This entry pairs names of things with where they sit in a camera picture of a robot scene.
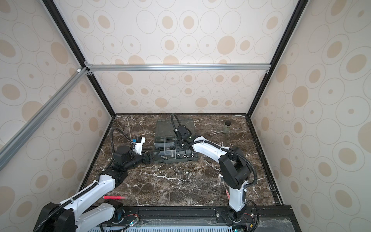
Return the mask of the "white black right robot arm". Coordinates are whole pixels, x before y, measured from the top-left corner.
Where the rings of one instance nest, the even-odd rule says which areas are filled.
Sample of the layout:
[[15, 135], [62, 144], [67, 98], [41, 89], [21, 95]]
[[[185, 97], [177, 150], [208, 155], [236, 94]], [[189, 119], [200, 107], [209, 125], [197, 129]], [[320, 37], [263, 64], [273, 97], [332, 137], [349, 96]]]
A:
[[220, 146], [203, 136], [191, 133], [175, 114], [171, 115], [171, 124], [177, 148], [201, 153], [219, 164], [223, 181], [230, 188], [230, 210], [235, 214], [241, 213], [246, 205], [247, 188], [256, 185], [258, 180], [255, 168], [242, 150], [238, 147]]

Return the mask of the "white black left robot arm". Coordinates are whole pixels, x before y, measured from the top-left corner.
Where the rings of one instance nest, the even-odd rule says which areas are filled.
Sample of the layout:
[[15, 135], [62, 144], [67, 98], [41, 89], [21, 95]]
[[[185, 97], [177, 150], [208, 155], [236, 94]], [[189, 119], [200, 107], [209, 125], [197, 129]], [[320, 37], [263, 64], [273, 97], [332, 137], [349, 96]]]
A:
[[91, 206], [127, 178], [128, 171], [139, 164], [151, 164], [153, 156], [143, 152], [144, 137], [136, 137], [129, 146], [112, 149], [113, 158], [92, 184], [72, 197], [42, 208], [35, 232], [87, 232], [104, 222], [121, 223], [125, 210], [121, 202], [108, 199], [100, 206]]

